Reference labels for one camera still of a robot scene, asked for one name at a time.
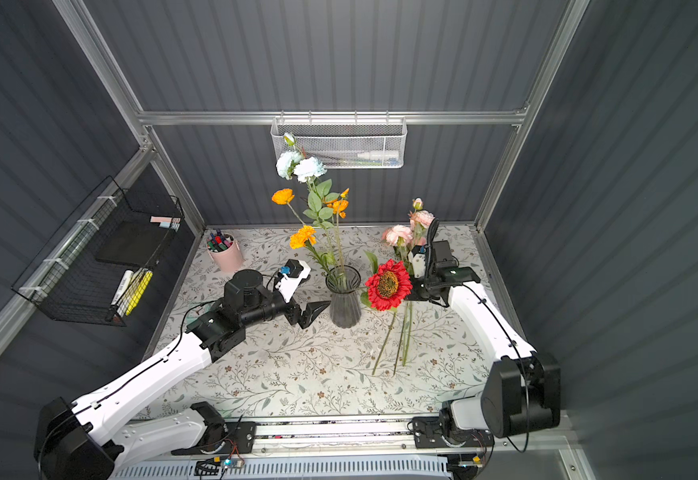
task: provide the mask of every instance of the glass vase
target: glass vase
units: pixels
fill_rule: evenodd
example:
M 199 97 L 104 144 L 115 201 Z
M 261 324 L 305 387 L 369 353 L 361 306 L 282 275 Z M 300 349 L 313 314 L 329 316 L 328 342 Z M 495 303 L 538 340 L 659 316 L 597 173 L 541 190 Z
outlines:
M 331 296 L 331 321 L 335 326 L 347 329 L 360 321 L 360 272 L 351 266 L 336 266 L 325 278 Z

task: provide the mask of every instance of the white carnation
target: white carnation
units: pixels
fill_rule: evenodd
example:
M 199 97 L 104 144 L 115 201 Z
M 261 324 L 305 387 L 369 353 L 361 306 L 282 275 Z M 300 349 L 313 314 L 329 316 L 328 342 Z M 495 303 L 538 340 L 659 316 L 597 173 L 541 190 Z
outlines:
M 282 152 L 280 158 L 277 159 L 277 174 L 286 180 L 290 180 L 291 175 L 293 175 L 293 169 L 303 159 L 304 156 L 300 152 L 292 150 Z
M 301 163 L 296 165 L 293 169 L 293 174 L 298 176 L 298 181 L 301 183 L 306 183 L 307 178 L 310 177 L 320 177 L 325 175 L 327 170 L 321 161 L 314 157 L 302 160 Z

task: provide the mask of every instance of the flower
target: flower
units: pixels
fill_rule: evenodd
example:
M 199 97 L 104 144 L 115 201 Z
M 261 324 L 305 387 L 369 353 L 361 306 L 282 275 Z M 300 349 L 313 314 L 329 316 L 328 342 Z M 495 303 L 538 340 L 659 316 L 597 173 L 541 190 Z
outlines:
M 306 183 L 307 178 L 325 175 L 326 172 L 322 162 L 314 157 L 301 160 L 293 169 L 293 173 L 298 176 L 298 181 L 301 183 Z
M 367 298 L 374 309 L 383 312 L 400 306 L 413 289 L 411 277 L 402 262 L 389 260 L 378 267 L 378 273 L 367 279 Z
M 397 246 L 397 241 L 403 239 L 405 243 L 413 239 L 413 231 L 409 226 L 395 225 L 389 230 L 383 232 L 383 239 L 392 246 Z
M 271 196 L 271 201 L 275 202 L 277 205 L 287 205 L 291 203 L 291 200 L 296 198 L 293 194 L 293 190 L 290 188 L 284 188 L 282 190 L 277 190 L 274 195 Z
M 423 225 L 425 228 L 429 228 L 434 220 L 434 215 L 431 215 L 426 210 L 418 210 L 417 212 L 411 213 L 411 228 L 416 227 L 416 223 Z
M 333 207 L 334 214 L 340 214 L 349 206 L 349 202 L 346 200 L 336 200 L 335 202 L 331 202 L 331 206 Z
M 316 232 L 317 231 L 315 230 L 315 228 L 311 225 L 302 226 L 298 232 L 291 235 L 291 248 L 294 250 L 297 248 L 301 248 L 302 246 L 304 246 L 307 239 L 309 239 L 311 244 L 314 245 L 317 242 L 317 239 L 315 238 Z
M 284 151 L 280 154 L 280 158 L 277 159 L 277 174 L 286 180 L 291 179 L 293 175 L 293 169 L 304 159 L 301 152 L 297 151 Z

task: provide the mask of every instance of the leaf pattern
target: leaf pattern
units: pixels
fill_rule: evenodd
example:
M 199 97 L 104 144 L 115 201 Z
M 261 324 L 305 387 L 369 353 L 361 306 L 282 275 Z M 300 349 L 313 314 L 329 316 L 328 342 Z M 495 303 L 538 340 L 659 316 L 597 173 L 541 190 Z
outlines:
M 357 268 L 363 279 L 371 275 L 365 250 L 376 254 L 380 262 L 392 258 L 392 249 L 380 241 L 384 230 L 352 227 L 341 232 L 347 263 Z M 290 249 L 292 228 L 229 233 L 240 242 L 245 257 L 243 268 L 259 270 L 267 280 L 289 258 L 311 261 L 305 249 Z M 327 241 L 323 235 L 318 233 L 318 242 Z M 450 241 L 460 264 L 474 268 L 495 303 L 472 229 L 466 225 L 440 226 L 438 238 Z M 204 249 L 201 245 L 194 255 L 157 350 L 178 334 L 184 312 L 197 302 L 223 295 L 224 283 L 231 278 L 219 270 Z M 311 280 L 299 287 L 294 298 L 302 305 L 328 300 L 325 275 L 315 268 Z M 193 310 L 186 321 L 202 312 Z M 211 403 L 228 418 L 434 412 L 442 401 L 481 392 L 489 365 L 459 316 L 429 303 L 417 303 L 413 312 L 408 363 L 402 366 L 399 362 L 396 375 L 392 371 L 402 322 L 395 322 L 376 375 L 372 374 L 391 312 L 363 307 L 360 322 L 348 330 L 336 327 L 327 311 L 306 331 L 291 327 L 281 317 L 249 328 L 243 343 L 173 386 L 144 408 L 138 418 L 173 416 L 200 401 Z

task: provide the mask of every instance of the pen holder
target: pen holder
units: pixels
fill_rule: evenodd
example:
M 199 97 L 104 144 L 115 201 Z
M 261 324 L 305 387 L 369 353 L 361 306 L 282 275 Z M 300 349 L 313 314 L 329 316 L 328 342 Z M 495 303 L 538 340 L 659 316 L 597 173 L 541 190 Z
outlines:
M 231 246 L 223 252 L 211 252 L 208 250 L 208 255 L 210 255 L 222 272 L 231 274 L 240 270 L 242 266 L 242 252 L 240 252 L 240 246 L 235 242 L 234 236 L 224 235 L 224 237 L 231 241 Z

